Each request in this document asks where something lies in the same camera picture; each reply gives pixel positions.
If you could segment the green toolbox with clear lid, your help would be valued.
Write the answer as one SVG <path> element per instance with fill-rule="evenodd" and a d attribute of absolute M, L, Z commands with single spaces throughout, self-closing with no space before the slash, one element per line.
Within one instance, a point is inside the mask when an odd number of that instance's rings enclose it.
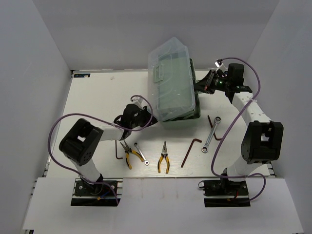
<path fill-rule="evenodd" d="M 156 120 L 166 129 L 194 127 L 200 119 L 189 51 L 172 37 L 148 54 L 147 94 Z"/>

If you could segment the large silver ratchet wrench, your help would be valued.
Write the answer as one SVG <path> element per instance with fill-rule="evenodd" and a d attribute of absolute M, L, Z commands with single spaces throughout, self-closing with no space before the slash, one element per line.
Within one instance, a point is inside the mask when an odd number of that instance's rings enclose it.
<path fill-rule="evenodd" d="M 211 141 L 212 141 L 212 139 L 214 137 L 216 128 L 217 128 L 217 126 L 219 125 L 220 122 L 221 122 L 221 118 L 220 117 L 215 117 L 214 118 L 214 124 L 211 126 L 212 129 L 211 129 L 211 131 L 210 131 L 210 133 L 209 133 L 209 135 L 207 137 L 207 140 L 206 140 L 205 144 L 203 145 L 203 147 L 201 149 L 203 153 L 207 153 L 208 152 L 209 145 L 210 145 L 210 143 L 211 143 Z"/>

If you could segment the small silver ratchet wrench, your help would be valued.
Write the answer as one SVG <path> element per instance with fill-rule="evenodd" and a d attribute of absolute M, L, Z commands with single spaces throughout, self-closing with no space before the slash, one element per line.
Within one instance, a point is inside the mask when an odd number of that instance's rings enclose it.
<path fill-rule="evenodd" d="M 144 156 L 142 150 L 140 149 L 139 145 L 137 142 L 134 143 L 134 147 L 138 150 L 139 154 L 142 156 L 143 158 L 143 162 L 145 163 L 146 166 L 149 166 L 149 161 L 146 159 L 146 157 Z"/>

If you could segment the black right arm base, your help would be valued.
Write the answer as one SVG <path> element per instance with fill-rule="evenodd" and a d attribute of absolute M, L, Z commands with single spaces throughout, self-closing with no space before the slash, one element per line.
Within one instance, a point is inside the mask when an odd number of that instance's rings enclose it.
<path fill-rule="evenodd" d="M 226 178 L 202 180 L 198 188 L 204 191 L 205 208 L 250 207 L 246 181 Z"/>

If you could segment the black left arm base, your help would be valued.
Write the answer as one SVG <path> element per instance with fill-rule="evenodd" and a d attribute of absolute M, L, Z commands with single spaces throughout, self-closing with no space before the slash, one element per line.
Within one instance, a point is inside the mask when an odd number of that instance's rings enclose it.
<path fill-rule="evenodd" d="M 108 184 L 91 185 L 76 178 L 71 198 L 72 207 L 117 207 L 122 195 L 122 179 L 104 180 Z"/>

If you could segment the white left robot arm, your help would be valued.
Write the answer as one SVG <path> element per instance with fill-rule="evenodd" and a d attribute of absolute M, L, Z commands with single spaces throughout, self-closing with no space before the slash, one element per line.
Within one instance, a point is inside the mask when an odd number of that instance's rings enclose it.
<path fill-rule="evenodd" d="M 114 122 L 103 127 L 96 127 L 89 121 L 80 118 L 65 135 L 59 144 L 59 150 L 73 163 L 78 174 L 86 181 L 86 189 L 94 195 L 103 189 L 103 176 L 96 168 L 92 157 L 101 141 L 125 140 L 135 128 L 149 127 L 157 119 L 138 104 L 128 104 L 114 119 Z"/>

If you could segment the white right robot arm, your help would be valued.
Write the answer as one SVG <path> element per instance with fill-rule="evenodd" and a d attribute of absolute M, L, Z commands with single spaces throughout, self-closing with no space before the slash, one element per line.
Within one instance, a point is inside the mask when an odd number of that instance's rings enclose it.
<path fill-rule="evenodd" d="M 221 191 L 232 194 L 238 188 L 237 181 L 254 175 L 255 169 L 278 160 L 281 151 L 284 127 L 281 122 L 272 121 L 256 102 L 249 86 L 244 85 L 244 65 L 231 63 L 225 68 L 218 60 L 216 69 L 195 84 L 195 89 L 202 93 L 213 94 L 222 91 L 230 103 L 239 111 L 222 137 L 228 135 L 239 118 L 243 118 L 247 130 L 241 143 L 241 155 L 219 178 Z"/>

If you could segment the yellow pliers centre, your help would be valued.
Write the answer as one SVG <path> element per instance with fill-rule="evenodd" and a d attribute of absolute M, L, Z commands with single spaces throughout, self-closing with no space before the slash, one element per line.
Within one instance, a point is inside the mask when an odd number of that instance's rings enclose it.
<path fill-rule="evenodd" d="M 168 154 L 167 154 L 167 144 L 166 144 L 166 141 L 163 144 L 162 152 L 161 152 L 160 158 L 159 158 L 158 163 L 157 163 L 157 171 L 158 171 L 158 173 L 161 172 L 161 163 L 162 163 L 163 160 L 166 161 L 166 171 L 165 171 L 165 173 L 168 174 L 169 173 L 169 169 L 170 169 L 170 161 L 169 161 Z"/>

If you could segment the yellow pliers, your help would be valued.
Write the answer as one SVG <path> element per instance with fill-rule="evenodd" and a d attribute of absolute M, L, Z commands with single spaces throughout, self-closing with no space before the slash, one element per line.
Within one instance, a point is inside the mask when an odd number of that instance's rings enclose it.
<path fill-rule="evenodd" d="M 161 152 L 160 158 L 159 158 L 158 163 L 157 163 L 157 171 L 158 171 L 158 173 L 161 172 L 161 163 L 162 163 L 163 160 L 166 161 L 166 171 L 165 171 L 165 173 L 168 174 L 169 173 L 169 169 L 170 169 L 170 161 L 169 161 L 168 154 L 167 154 L 167 144 L 166 144 L 166 141 L 163 144 L 162 152 Z"/>
<path fill-rule="evenodd" d="M 141 154 L 135 150 L 133 150 L 132 148 L 129 147 L 129 145 L 126 143 L 126 141 L 124 140 L 123 143 L 120 142 L 121 146 L 123 147 L 125 154 L 126 154 L 126 164 L 128 166 L 128 168 L 131 170 L 132 169 L 132 165 L 130 163 L 130 154 L 137 156 L 141 162 L 144 162 L 143 157 L 141 156 Z"/>

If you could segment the yellow pliers left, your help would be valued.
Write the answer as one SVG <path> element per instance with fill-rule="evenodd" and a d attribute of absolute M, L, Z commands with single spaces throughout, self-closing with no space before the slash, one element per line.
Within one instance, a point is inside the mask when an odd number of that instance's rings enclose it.
<path fill-rule="evenodd" d="M 129 145 L 126 143 L 126 141 L 124 140 L 123 143 L 120 142 L 121 146 L 123 147 L 125 154 L 126 154 L 126 164 L 128 166 L 128 168 L 131 170 L 132 169 L 132 165 L 130 163 L 130 154 L 137 156 L 141 162 L 144 162 L 143 157 L 141 156 L 141 154 L 135 150 L 133 150 L 132 148 L 129 147 Z"/>

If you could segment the long brown hex key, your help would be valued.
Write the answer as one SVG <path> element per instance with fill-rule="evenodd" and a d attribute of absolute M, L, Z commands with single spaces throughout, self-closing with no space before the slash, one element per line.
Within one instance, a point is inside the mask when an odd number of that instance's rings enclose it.
<path fill-rule="evenodd" d="M 185 155 L 185 157 L 184 157 L 184 159 L 183 159 L 183 161 L 182 161 L 182 164 L 181 164 L 181 166 L 180 166 L 181 168 L 183 168 L 183 166 L 185 165 L 185 162 L 186 162 L 186 160 L 187 160 L 187 158 L 188 158 L 188 156 L 189 156 L 189 153 L 190 153 L 190 151 L 191 151 L 191 149 L 192 149 L 192 147 L 193 147 L 193 144 L 194 144 L 195 142 L 201 143 L 202 140 L 200 140 L 200 139 L 198 139 L 198 138 L 194 138 L 194 139 L 192 140 L 192 142 L 191 142 L 191 144 L 190 144 L 190 146 L 189 146 L 189 148 L 188 148 L 188 150 L 187 150 L 187 153 L 186 153 L 186 155 Z"/>

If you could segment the small brown hex key left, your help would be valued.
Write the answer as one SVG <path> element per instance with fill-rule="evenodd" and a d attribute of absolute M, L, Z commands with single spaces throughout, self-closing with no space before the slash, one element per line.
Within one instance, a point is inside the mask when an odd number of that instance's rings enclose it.
<path fill-rule="evenodd" d="M 117 149 L 117 141 L 115 141 L 115 157 L 117 160 L 122 160 L 123 157 L 118 156 L 118 149 Z"/>

